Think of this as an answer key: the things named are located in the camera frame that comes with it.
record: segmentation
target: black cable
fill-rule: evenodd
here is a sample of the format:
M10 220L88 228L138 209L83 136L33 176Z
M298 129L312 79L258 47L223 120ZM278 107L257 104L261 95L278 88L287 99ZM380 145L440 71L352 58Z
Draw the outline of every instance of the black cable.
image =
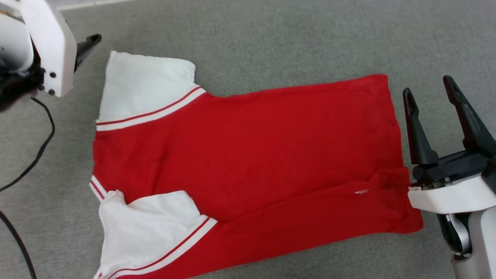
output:
M48 110L47 106L45 106L44 103L40 102L38 99L36 98L31 98L31 100L35 101L36 103L38 103L40 106L42 106L45 111L47 112L48 114L48 118L50 119L50 123L52 124L52 132L50 133L50 135L48 136L47 140L43 143L43 145L40 147L40 150L38 151L38 154L36 155L36 158L34 159L34 161L26 168L26 170L24 170L21 175L19 175L19 177L17 177L14 181L10 182L9 184L3 186L1 189L0 189L0 192L8 189L9 187L11 187L12 185L16 184L17 182L19 182L19 180L21 180L24 176L26 176L26 174L28 174L28 172L38 163L38 161L40 160L41 158L41 155L43 155L43 152L45 152L45 148L47 147L48 143L50 142L50 140L54 137L54 134L55 134L55 123L54 123L54 119L52 118L52 115L50 114L50 110Z
M36 158L34 159L34 161L26 168L26 170L24 170L21 173L21 175L19 175L19 177L14 179L14 181L10 182L9 184L3 186L0 189L0 192L13 186L17 182L19 182L19 180L21 180L24 176L26 176L26 174L28 174L28 172L38 163L41 156L43 155L43 152L45 152L45 148L47 147L48 143L54 137L55 123L54 123L54 119L52 118L52 115L50 113L50 110L47 108L47 106L44 103L40 102L38 99L33 97L33 98L31 98L31 100L35 101L37 104L42 106L45 109L45 111L47 112L48 118L50 119L50 123L52 124L52 132L48 136L47 140L41 145L40 150L38 151L38 154L36 155ZM28 266L29 274L31 275L31 279L36 279L36 273L34 271L33 263L31 262L31 258L29 257L28 251L26 250L26 246L24 246L24 243L22 242L21 237L19 236L19 234L15 230L12 223L8 220L8 218L3 214L2 211L0 211L0 219L2 219L2 221L5 223L7 228L10 230L10 233L12 233L12 236L14 237L15 242L17 242L17 245L19 245L19 248L21 249L22 255L24 256L24 260L26 261L26 264Z
M2 211L0 211L0 219L5 223L7 228L10 230L10 233L14 237L15 242L17 242L17 245L19 245L19 248L21 249L22 255L24 256L24 259L26 260L26 264L28 265L29 274L31 275L31 279L36 279L36 273L34 272L33 263L31 262L31 258L29 257L28 250L26 250L26 246L24 246L24 243L22 243L21 237L19 236L19 234L15 230L12 223L8 220L7 216L5 216Z

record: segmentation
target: striped trim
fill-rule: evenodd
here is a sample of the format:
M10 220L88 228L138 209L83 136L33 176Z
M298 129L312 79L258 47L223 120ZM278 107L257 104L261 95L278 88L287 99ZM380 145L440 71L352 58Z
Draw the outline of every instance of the striped trim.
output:
M117 120L117 121L109 121L109 122L99 122L97 121L97 126L96 130L97 131L110 131L110 130L117 130L117 129L122 129L134 125L138 125L141 123L145 122L150 122L153 120L160 119L166 115L169 115L178 109L184 107L185 105L189 104L192 102L194 99L198 98L200 95L206 93L205 89L201 88L200 86L194 88L188 94L186 94L183 98L179 99L178 101L161 108L159 110L156 110L154 112L130 117L127 119L123 120Z
M100 184L94 175L91 177L90 188L100 202L107 196L107 191L105 191L102 184Z
M208 231L210 231L214 225L217 223L217 220L212 219L210 217L205 217L206 219L191 232L179 245L177 245L174 249L172 249L169 253L167 253L162 258L157 261L136 269L121 269L114 272L109 277L101 277L100 270L97 272L95 278L99 279L117 279L121 276L129 276L129 275L143 275L146 273L150 273L156 270L159 270L166 265L170 264L177 258L179 258L182 254L184 254L187 250L189 250L194 244L196 244Z

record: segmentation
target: white stripe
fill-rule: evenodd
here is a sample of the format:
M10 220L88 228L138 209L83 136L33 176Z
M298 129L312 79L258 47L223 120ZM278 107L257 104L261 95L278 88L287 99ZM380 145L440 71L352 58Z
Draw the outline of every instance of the white stripe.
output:
M160 262L147 267L145 269L141 270L123 270L119 271L116 274L114 274L112 277L108 279L116 279L120 276L125 276L125 275L143 275L146 273L150 273L156 270L159 270L166 265L170 264L177 258L179 258L182 254L184 254L187 250L189 250L191 247L193 247L194 244L196 244L208 231L210 231L213 226L217 223L217 220L210 218L201 229L199 229L192 237L190 237L185 243L183 243L178 249L176 249L174 252L172 252L169 256L161 260Z
M100 190L100 193L102 193L103 197L107 196L107 191L105 191L102 184L100 184L100 182L98 181L98 179L96 179L96 177L94 175L91 176L91 181L93 181L93 183L95 183L96 188L98 188L98 190Z
M100 194L96 191L96 189L95 189L95 187L93 187L93 184L92 183L90 183L90 188L93 191L93 193L95 194L95 196L98 198L98 200L100 202L102 202L103 201L102 196L100 196Z
M87 1L87 2L83 2L83 3L75 3L75 4L58 6L57 10L63 11L63 10L80 9L80 8L93 7L93 6L103 6L103 5L116 4L116 3L128 2L128 1L133 1L133 0Z
M131 120L127 120L127 121L124 121L124 122L118 122L118 123L112 123L112 124L104 124L104 125L97 125L96 126L96 130L97 131L117 130L117 129L122 129L122 128L126 128L126 127L130 127L130 126L134 126L134 125L142 124L142 123L145 123L145 122L150 122L150 121L153 121L153 120L160 119L160 118L162 118L162 117L164 117L166 115L169 115L169 114L177 111L178 109L184 107L185 105L189 104L190 102L192 102L194 99L198 98L200 95L204 94L205 92L206 92L205 89L198 88L193 93L191 93L188 97L186 97L181 102L173 105L170 108L166 108L166 109L164 109L162 111L159 111L157 113L154 113L154 114L151 114L151 115L147 115L147 116L143 116L143 117L139 117L139 118L135 118L135 119L131 119Z

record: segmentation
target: gray carpet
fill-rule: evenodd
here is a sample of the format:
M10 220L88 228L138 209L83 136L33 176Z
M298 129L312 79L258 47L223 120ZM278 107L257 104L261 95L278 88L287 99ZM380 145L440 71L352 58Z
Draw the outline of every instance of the gray carpet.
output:
M493 0L139 0L65 11L77 40L93 33L104 39L70 95L40 96L57 133L38 166L0 194L0 210L25 241L39 278L93 277L103 231L87 184L110 50L190 60L197 83L219 96L385 73L405 164L411 168L406 86L433 148L458 151L463 136L441 79L455 78L495 134L495 13ZM49 132L45 112L30 100L0 115L0 185L24 170ZM423 217L418 233L359 237L200 278L453 278L435 215ZM0 225L0 278L27 277Z

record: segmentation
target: red stripe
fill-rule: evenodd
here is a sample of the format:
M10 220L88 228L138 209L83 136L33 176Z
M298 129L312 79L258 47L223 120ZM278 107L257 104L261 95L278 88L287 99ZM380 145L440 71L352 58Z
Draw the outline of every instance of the red stripe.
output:
M121 271L125 271L125 270L129 270L129 271L138 271L138 270L142 270L142 269L145 269L145 268L148 268L150 266L153 266L159 262L161 262L162 260L164 260L166 257L168 257L169 255L171 255L175 250L177 250L179 247L181 247L181 245L183 245L186 241L188 241L188 239L190 239L199 229L201 229L208 221L210 220L210 217L208 217L205 221L203 221L203 223L198 227L196 228L196 230L194 230L185 240L183 240L181 243L179 243L174 249L172 249L169 253L167 253L165 256L163 256L162 258L160 258L159 260L155 261L154 263L152 264L149 264L145 267L142 267L142 268L139 268L139 269L121 269L121 270L118 270L116 272L114 272L112 275L109 276L109 278L111 278L112 276L114 276L116 273L118 272L121 272Z
M96 187L95 183L93 183L93 181L91 181L91 185L93 185L93 188L95 188L96 192L102 197L102 199L104 198L104 196L102 195L102 192L100 192L100 190L98 190L98 187Z
M109 122L101 122L101 123L97 123L96 125L106 125L106 124L114 124L114 123L121 123L121 122L125 122L125 121L129 121L129 120L133 120L133 119L136 119L136 118L140 118L140 117L143 117L143 116L148 116L148 115L152 115L152 114L155 114L157 112L161 112L165 109L168 109L174 105L176 105L177 103L181 102L182 100L186 99L186 97L190 96L193 92L197 91L198 89L200 89L201 87L198 86L197 88L191 90L188 94L186 94L183 98L179 99L178 101L168 105L167 107L164 107L164 108L161 108L159 110L156 110L154 112L149 112L149 113L146 113L146 114L142 114L142 115L138 115L138 116L133 116L133 117L130 117L130 118L126 118L126 119L122 119L122 120L116 120L116 121L109 121Z

